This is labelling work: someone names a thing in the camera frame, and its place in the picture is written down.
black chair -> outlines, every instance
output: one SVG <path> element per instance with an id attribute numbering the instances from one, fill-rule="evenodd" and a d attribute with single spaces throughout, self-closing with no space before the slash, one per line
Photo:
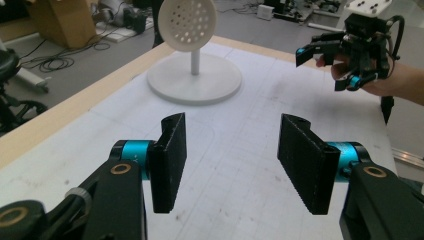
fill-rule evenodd
<path id="1" fill-rule="evenodd" d="M 19 57 L 13 50 L 0 50 L 0 133 L 9 132 L 47 110 L 42 103 L 20 101 L 6 94 L 4 85 L 20 68 Z"/>

table top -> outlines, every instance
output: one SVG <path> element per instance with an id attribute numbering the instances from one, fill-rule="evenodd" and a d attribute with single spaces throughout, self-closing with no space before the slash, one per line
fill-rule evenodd
<path id="1" fill-rule="evenodd" d="M 335 184 L 328 215 L 307 211 L 277 160 L 282 113 L 311 121 L 324 141 L 360 142 L 394 171 L 379 98 L 334 92 L 313 63 L 296 68 L 292 54 L 214 37 L 202 54 L 234 63 L 242 86 L 223 102 L 187 106 L 161 99 L 146 81 L 170 54 L 183 53 L 163 44 L 0 138 L 0 206 L 37 199 L 51 210 L 116 141 L 157 140 L 160 120 L 180 112 L 188 157 L 170 214 L 153 213 L 143 182 L 150 239 L 341 239 L 347 184 Z"/>

